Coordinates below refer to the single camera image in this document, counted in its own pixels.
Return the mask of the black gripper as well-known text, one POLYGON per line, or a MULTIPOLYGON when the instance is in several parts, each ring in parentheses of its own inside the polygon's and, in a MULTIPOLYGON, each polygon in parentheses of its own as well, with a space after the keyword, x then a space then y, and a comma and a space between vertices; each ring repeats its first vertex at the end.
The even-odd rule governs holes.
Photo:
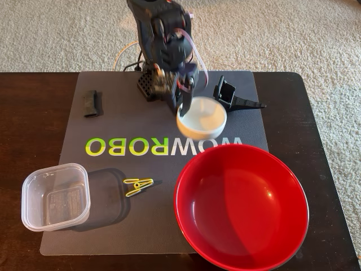
POLYGON ((166 71, 167 86, 170 88, 166 94, 166 102, 172 113, 184 116, 190 109, 194 88, 199 79, 199 69, 196 63, 186 63, 177 71, 166 71))

